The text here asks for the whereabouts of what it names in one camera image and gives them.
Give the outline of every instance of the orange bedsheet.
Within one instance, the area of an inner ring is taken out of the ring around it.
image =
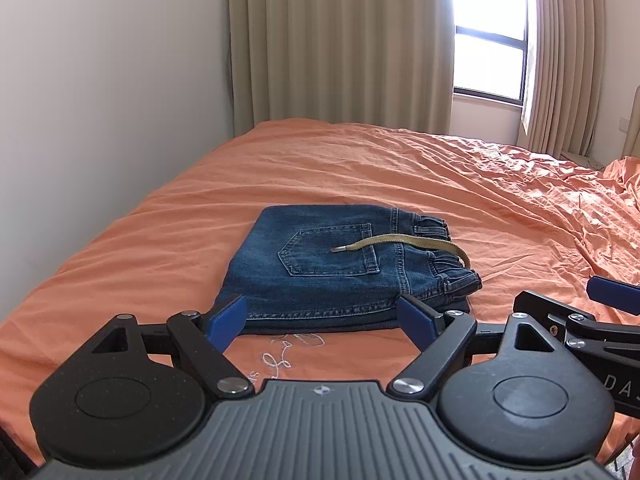
[[[0,424],[41,460],[28,418],[36,387],[114,314],[158,323],[208,310],[232,255],[274,204],[377,203],[446,219],[484,288],[474,315],[503,322],[530,288],[632,323],[591,303],[594,273],[640,282],[640,161],[604,174],[480,140],[360,124],[264,123],[216,149],[115,221],[0,326]],[[244,336],[227,355],[254,380],[376,378],[416,350],[399,330]],[[601,458],[638,422],[617,416]]]

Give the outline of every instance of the beige curtain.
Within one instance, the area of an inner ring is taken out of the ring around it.
[[[640,158],[640,86],[634,95],[629,128],[626,131],[625,145],[622,147],[622,156],[627,155]]]
[[[305,117],[449,129],[452,0],[229,0],[236,135]]]
[[[518,145],[586,155],[598,111],[604,0],[529,0],[527,87]]]

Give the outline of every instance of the window frame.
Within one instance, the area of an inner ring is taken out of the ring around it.
[[[514,48],[519,48],[522,55],[522,72],[520,75],[520,97],[519,99],[513,99],[511,97],[506,97],[498,94],[491,94],[489,92],[482,92],[479,90],[472,90],[470,88],[460,88],[458,86],[453,87],[454,94],[462,94],[469,95],[472,97],[480,97],[483,99],[491,99],[493,101],[500,101],[503,103],[510,103],[512,105],[522,106],[524,104],[524,90],[527,76],[527,49],[529,46],[529,0],[525,0],[524,3],[524,12],[525,12],[525,20],[524,20],[524,39],[516,40],[515,38],[510,38],[509,36],[503,36],[501,34],[495,34],[494,32],[485,32],[484,30],[476,30],[474,28],[469,27],[461,27],[456,25],[456,34],[462,34],[464,36],[471,36],[473,38],[479,38],[480,40],[493,41],[494,43],[503,44],[506,46],[512,46]]]

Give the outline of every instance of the window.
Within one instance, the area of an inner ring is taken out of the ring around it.
[[[527,0],[454,0],[456,93],[522,104]]]

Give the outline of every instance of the blue denim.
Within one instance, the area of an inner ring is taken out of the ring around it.
[[[348,332],[395,328],[396,299],[411,294],[435,310],[469,311],[478,274],[447,251],[384,243],[332,247],[389,233],[450,240],[444,220],[377,205],[268,207],[231,262],[217,298],[242,294],[242,333]]]

